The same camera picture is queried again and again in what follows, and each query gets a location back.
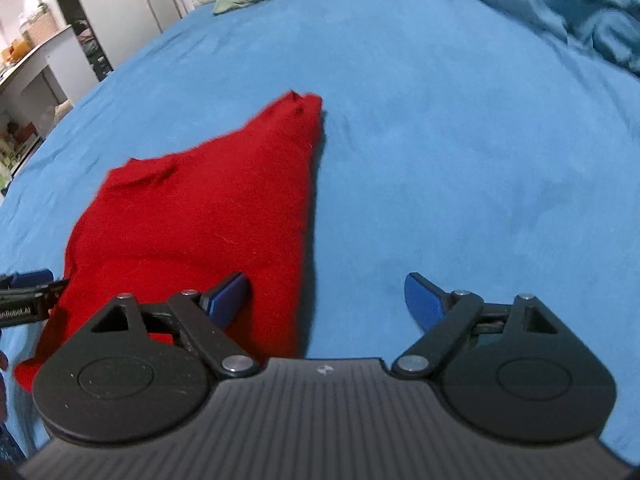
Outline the red knit garment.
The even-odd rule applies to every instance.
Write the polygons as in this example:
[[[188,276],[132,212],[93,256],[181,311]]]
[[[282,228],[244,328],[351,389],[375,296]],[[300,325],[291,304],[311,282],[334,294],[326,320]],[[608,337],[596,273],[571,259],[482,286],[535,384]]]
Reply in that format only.
[[[15,364],[16,382],[32,388],[43,363],[121,292],[152,304],[234,272],[253,298],[228,335],[259,361],[298,356],[321,126],[320,96],[288,92],[239,130],[110,171],[70,234],[68,286],[34,355]]]

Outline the blue bed sheet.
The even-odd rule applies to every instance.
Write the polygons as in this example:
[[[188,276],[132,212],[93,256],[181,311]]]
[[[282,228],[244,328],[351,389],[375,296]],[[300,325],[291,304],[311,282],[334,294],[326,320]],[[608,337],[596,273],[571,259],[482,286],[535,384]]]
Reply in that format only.
[[[61,273],[107,173],[322,97],[312,358],[393,359],[419,337],[412,271],[541,299],[614,375],[605,442],[639,458],[639,81],[478,0],[270,0],[198,9],[50,134],[1,206],[1,267]]]

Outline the white desk shelf unit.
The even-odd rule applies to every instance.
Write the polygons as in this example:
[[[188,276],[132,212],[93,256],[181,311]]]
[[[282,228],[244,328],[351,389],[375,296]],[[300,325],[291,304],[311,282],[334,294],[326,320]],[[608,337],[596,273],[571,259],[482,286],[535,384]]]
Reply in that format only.
[[[73,27],[66,25],[3,74],[1,122],[30,131],[30,155],[51,131],[43,122],[47,114],[61,104],[75,106],[97,84]]]

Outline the white wardrobe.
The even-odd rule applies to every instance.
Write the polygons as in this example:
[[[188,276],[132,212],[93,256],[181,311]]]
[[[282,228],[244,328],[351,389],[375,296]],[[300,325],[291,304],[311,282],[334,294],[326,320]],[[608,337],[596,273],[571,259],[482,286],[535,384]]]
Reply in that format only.
[[[191,0],[56,2],[99,81],[194,9]]]

